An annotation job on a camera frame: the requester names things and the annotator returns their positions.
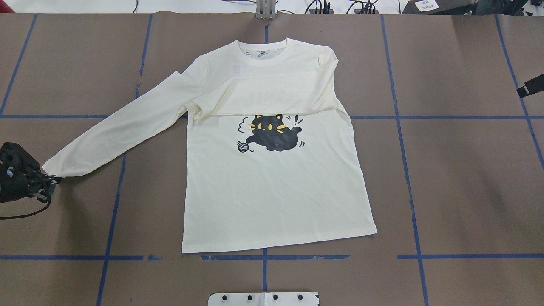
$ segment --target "white shirt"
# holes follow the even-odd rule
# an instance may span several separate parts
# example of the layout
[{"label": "white shirt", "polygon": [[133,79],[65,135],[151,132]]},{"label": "white shirt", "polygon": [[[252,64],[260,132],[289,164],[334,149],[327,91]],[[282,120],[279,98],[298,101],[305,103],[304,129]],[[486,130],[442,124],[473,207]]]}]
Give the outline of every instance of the white shirt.
[{"label": "white shirt", "polygon": [[376,233],[338,59],[286,39],[199,56],[79,136],[43,168],[87,174],[188,111],[182,252],[224,252]]}]

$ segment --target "red object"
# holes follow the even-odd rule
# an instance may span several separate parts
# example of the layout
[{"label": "red object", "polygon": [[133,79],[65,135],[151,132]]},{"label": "red object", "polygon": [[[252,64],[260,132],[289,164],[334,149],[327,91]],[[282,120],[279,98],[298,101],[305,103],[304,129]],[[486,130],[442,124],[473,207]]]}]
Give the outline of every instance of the red object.
[{"label": "red object", "polygon": [[4,0],[0,0],[0,13],[15,13],[15,11]]}]

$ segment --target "extended sleeve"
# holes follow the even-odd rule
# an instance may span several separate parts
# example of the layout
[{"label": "extended sleeve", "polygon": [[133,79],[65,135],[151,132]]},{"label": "extended sleeve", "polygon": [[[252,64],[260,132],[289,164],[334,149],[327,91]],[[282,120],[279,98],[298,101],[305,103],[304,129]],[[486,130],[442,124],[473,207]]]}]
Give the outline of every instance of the extended sleeve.
[{"label": "extended sleeve", "polygon": [[76,138],[49,159],[43,169],[49,175],[62,177],[85,175],[166,130],[202,94],[207,73],[206,61],[199,57],[182,74],[174,72]]}]

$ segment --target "shirt sleeve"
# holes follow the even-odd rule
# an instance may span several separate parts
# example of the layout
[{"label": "shirt sleeve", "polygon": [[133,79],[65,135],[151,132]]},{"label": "shirt sleeve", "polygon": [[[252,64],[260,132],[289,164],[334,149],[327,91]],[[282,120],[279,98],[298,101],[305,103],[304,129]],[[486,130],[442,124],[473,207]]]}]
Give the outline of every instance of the shirt sleeve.
[{"label": "shirt sleeve", "polygon": [[207,73],[206,61],[199,57],[182,74],[174,72],[76,138],[50,158],[43,169],[61,177],[85,175],[166,130],[202,94]]}]

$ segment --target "cartoon cat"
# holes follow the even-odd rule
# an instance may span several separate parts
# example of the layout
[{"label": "cartoon cat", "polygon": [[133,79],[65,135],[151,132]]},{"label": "cartoon cat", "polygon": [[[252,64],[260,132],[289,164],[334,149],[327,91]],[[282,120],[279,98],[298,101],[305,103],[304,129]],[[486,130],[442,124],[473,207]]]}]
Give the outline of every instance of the cartoon cat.
[{"label": "cartoon cat", "polygon": [[282,119],[283,115],[255,115],[249,124],[253,136],[248,137],[245,142],[266,146],[269,151],[281,152],[294,148],[299,142],[298,133],[302,129],[298,126],[290,129],[283,124]]}]

